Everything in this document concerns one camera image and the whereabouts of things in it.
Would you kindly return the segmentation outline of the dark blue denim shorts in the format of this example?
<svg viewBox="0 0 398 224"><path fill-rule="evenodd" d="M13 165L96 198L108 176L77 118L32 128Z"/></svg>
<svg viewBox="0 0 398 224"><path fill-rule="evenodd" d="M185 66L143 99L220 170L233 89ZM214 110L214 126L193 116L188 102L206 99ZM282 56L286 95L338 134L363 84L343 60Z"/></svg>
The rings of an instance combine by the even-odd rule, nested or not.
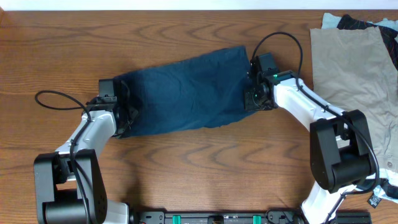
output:
<svg viewBox="0 0 398 224"><path fill-rule="evenodd" d="M137 118L123 138L218 128L252 115L244 91L252 86L243 46L118 76L129 88Z"/></svg>

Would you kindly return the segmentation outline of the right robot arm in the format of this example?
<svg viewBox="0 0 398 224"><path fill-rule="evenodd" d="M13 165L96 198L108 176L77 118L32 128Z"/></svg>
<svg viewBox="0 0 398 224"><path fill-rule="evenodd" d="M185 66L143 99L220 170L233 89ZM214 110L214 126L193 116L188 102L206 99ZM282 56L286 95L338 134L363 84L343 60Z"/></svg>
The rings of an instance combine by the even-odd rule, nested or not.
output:
<svg viewBox="0 0 398 224"><path fill-rule="evenodd" d="M379 164L367 119L360 110L345 111L309 89L293 71L248 72L244 108L282 108L310 133L310 168L315 179L302 202L306 223L330 223L349 195L366 194L379 183Z"/></svg>

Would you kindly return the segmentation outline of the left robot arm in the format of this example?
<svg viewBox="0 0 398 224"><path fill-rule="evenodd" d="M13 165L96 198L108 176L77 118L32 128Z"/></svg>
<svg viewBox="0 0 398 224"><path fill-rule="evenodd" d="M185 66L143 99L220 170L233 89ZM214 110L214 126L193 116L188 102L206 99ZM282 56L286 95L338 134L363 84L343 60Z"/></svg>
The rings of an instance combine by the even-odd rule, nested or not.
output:
<svg viewBox="0 0 398 224"><path fill-rule="evenodd" d="M129 99L126 82L100 80L98 96L78 104L81 122L68 140L35 158L39 223L133 223L128 204L108 199L98 162L108 140L123 137L139 114Z"/></svg>

